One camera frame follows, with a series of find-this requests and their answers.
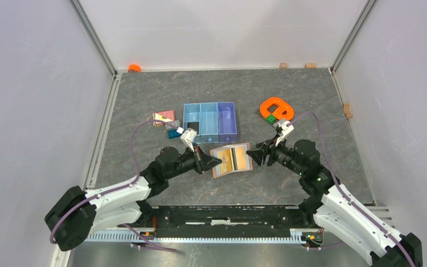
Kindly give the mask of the brown leather card holder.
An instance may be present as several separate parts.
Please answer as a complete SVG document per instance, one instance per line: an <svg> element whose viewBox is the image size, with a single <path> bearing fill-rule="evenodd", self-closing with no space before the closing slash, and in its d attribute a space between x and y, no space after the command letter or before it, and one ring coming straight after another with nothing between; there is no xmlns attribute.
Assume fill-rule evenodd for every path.
<svg viewBox="0 0 427 267"><path fill-rule="evenodd" d="M212 169L213 178L253 170L252 158L246 153L249 149L248 142L212 149L210 155L221 160L221 163Z"/></svg>

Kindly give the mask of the black credit card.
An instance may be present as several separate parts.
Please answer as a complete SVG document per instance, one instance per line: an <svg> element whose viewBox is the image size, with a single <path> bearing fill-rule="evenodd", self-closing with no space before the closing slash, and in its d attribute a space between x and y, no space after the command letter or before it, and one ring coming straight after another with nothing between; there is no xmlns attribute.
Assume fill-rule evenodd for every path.
<svg viewBox="0 0 427 267"><path fill-rule="evenodd" d="M198 134L200 133L200 123L198 121L188 122L187 128L195 130Z"/></svg>

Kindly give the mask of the orange credit card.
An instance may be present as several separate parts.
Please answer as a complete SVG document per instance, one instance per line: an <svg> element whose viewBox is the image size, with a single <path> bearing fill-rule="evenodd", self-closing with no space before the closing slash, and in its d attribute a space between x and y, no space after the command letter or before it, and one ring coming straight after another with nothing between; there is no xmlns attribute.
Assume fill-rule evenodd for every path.
<svg viewBox="0 0 427 267"><path fill-rule="evenodd" d="M232 152L230 148L218 150L214 156L222 160L222 164L216 166L217 176L227 175L234 170Z"/></svg>

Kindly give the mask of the gold striped credit card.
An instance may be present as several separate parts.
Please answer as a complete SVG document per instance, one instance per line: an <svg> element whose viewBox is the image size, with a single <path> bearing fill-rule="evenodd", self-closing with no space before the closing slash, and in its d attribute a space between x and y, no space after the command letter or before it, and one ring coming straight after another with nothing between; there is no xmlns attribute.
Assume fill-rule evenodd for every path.
<svg viewBox="0 0 427 267"><path fill-rule="evenodd" d="M238 144L231 149L232 163L235 171L251 170L250 157L246 153L248 149L248 144Z"/></svg>

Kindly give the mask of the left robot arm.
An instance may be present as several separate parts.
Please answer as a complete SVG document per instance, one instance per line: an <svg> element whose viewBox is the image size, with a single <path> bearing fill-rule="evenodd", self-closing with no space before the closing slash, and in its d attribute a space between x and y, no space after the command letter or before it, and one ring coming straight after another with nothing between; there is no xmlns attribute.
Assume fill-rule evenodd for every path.
<svg viewBox="0 0 427 267"><path fill-rule="evenodd" d="M90 235L122 224L147 226L152 208L147 199L169 186L169 179L189 171L203 174L222 160L204 153L198 146L179 153L164 147L149 165L124 182L95 190L69 188L44 217L50 230L49 240L61 251L79 246Z"/></svg>

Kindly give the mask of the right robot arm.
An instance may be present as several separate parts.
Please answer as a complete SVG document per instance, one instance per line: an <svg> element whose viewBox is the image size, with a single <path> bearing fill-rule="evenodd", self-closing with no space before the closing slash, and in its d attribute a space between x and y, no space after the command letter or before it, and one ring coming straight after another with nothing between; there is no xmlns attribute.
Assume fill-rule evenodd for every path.
<svg viewBox="0 0 427 267"><path fill-rule="evenodd" d="M309 195L299 206L299 220L306 227L328 230L357 252L370 266L422 266L421 240L402 234L359 202L320 162L314 142L267 140L247 154L258 164L278 163L300 176Z"/></svg>

